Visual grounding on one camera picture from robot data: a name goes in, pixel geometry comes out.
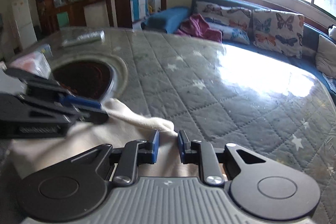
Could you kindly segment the left butterfly print pillow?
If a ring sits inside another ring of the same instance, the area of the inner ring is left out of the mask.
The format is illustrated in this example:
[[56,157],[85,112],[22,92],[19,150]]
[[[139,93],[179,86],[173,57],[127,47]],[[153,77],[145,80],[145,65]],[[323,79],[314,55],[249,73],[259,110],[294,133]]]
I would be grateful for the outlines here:
[[196,1],[194,13],[201,14],[212,29],[220,30],[222,41],[249,45],[252,11],[244,7],[224,7],[211,2]]

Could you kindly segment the magenta cloth on sofa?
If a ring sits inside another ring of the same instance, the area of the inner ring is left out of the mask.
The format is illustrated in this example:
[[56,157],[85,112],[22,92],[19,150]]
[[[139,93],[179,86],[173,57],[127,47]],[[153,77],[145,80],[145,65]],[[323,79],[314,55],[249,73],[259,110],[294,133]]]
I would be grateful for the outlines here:
[[221,31],[212,29],[201,14],[193,14],[184,20],[175,31],[175,34],[206,39],[217,43],[222,42]]

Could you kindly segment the white refrigerator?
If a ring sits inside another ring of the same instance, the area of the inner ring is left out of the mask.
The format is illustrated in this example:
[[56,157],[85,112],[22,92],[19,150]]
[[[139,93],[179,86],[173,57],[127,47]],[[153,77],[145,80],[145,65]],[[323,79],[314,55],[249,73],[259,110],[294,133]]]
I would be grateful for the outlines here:
[[13,0],[12,10],[21,48],[25,50],[37,41],[28,0]]

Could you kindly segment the panda plush toy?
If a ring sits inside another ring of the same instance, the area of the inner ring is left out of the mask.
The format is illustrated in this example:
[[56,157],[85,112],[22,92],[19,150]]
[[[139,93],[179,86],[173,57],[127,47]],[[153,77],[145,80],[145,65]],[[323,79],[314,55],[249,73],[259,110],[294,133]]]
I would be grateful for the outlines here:
[[336,40],[336,25],[333,24],[328,27],[329,38]]

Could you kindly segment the grey plain cushion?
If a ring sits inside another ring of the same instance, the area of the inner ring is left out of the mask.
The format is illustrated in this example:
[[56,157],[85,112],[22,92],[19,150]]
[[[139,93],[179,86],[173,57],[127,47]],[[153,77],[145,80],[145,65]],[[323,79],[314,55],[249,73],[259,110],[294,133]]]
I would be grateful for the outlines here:
[[319,35],[315,65],[328,77],[336,77],[336,45],[322,35]]

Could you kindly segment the cream beige garment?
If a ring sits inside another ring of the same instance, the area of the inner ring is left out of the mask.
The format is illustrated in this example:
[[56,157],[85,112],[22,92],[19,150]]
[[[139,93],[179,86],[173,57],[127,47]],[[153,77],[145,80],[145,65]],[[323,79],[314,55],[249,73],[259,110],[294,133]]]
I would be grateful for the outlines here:
[[198,175],[194,164],[182,164],[177,133],[171,121],[136,114],[117,99],[106,101],[104,110],[109,119],[101,125],[77,122],[65,138],[13,140],[10,157],[21,178],[38,170],[69,159],[101,144],[120,148],[127,142],[149,139],[154,130],[159,131],[158,159],[154,165],[144,164],[140,176],[189,177]]

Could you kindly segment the butterfly print pillow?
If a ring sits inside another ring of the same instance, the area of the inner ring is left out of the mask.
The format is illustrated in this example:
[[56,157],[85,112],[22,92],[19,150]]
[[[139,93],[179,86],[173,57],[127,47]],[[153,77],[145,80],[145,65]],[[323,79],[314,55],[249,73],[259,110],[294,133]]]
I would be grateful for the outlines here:
[[288,57],[302,57],[303,25],[305,17],[293,12],[254,9],[253,44],[261,49]]
[[249,45],[252,11],[244,7],[224,7],[211,2],[196,1],[194,13],[201,14],[212,29],[220,30],[222,41]]

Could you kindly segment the round black table stove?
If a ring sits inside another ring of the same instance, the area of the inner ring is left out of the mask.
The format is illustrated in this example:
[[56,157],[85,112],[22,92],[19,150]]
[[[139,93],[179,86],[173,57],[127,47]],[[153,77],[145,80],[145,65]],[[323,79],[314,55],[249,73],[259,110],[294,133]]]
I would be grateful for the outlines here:
[[127,86],[127,64],[116,55],[66,54],[49,64],[52,77],[76,96],[103,103],[120,97]]

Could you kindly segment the silver remote control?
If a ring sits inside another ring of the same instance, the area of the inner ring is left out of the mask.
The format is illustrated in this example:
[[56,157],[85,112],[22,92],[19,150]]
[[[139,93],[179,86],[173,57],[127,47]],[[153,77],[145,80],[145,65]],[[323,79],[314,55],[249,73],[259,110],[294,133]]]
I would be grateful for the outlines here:
[[84,34],[80,34],[75,36],[74,38],[68,38],[62,41],[61,47],[73,47],[82,44],[94,43],[94,42],[101,42],[105,40],[105,32],[104,31],[95,31],[95,32],[88,32]]

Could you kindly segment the grey quilted star table cover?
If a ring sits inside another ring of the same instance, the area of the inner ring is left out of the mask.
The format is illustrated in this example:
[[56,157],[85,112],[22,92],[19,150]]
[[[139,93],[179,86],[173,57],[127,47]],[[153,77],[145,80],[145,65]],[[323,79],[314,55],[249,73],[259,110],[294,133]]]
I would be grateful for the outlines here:
[[184,130],[224,148],[225,183],[138,173],[132,185],[113,185],[116,148],[101,144],[24,178],[4,170],[1,223],[335,223],[335,104],[318,78],[238,47],[151,31],[106,28],[104,41],[60,46],[88,32],[64,28],[28,51],[49,44],[48,62],[121,57],[127,86],[110,99],[173,122],[177,146]]

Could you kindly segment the pink white tissue pack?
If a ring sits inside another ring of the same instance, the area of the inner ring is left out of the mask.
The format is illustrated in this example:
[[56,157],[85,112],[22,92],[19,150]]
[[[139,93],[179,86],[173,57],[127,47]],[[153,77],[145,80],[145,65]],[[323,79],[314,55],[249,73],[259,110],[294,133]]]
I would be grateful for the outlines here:
[[7,67],[21,69],[33,75],[48,79],[51,75],[51,67],[47,58],[52,56],[50,45],[43,44],[35,51],[14,60]]

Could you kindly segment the right butterfly print pillow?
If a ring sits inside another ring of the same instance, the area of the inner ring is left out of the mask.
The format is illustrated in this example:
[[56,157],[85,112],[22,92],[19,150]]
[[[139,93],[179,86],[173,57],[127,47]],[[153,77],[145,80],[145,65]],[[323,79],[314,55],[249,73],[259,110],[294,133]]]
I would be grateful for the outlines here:
[[293,12],[254,9],[253,44],[261,49],[288,57],[302,57],[303,25],[305,17]]

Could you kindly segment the blue white small cabinet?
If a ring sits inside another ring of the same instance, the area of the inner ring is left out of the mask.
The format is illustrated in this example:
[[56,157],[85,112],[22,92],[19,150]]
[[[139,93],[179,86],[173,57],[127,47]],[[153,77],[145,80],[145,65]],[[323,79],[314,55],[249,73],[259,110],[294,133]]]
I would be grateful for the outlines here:
[[130,0],[130,8],[133,23],[149,15],[148,0]]

